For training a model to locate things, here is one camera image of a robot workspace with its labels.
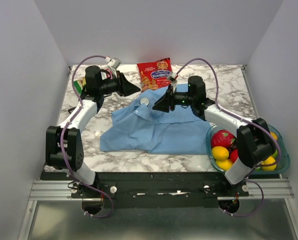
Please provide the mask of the light blue shirt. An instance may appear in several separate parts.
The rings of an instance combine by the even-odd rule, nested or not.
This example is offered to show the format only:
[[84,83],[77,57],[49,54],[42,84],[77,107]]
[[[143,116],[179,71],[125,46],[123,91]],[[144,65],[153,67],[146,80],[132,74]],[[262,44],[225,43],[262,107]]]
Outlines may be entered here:
[[[153,110],[166,88],[146,90],[130,105],[111,114],[112,127],[100,137],[103,152],[146,151],[150,154],[205,155],[211,125],[190,108],[177,106],[169,113]],[[149,104],[140,104],[141,98]]]

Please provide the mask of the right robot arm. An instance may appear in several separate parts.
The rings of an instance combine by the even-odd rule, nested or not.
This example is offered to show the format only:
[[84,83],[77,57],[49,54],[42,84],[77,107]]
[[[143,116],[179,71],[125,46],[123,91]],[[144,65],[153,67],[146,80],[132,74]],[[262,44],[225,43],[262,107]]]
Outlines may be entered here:
[[186,92],[177,91],[176,84],[170,84],[165,94],[154,103],[153,110],[168,113],[176,106],[190,107],[196,117],[235,136],[238,159],[225,172],[226,179],[219,183],[219,191],[225,196],[236,192],[237,184],[244,181],[258,164],[281,152],[264,119],[246,119],[221,108],[207,97],[206,85],[200,76],[188,78]]

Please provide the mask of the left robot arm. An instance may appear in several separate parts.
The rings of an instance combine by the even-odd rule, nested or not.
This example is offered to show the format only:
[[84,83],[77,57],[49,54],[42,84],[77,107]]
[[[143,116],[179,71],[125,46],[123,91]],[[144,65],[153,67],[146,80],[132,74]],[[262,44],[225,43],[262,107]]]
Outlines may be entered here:
[[99,194],[100,185],[96,182],[97,174],[84,163],[81,133],[99,112],[106,96],[117,93],[128,97],[141,90],[120,71],[113,76],[103,75],[109,75],[109,71],[97,65],[88,66],[78,105],[60,125],[49,126],[46,130],[46,165],[66,170],[71,177],[84,183],[82,191],[90,198]]

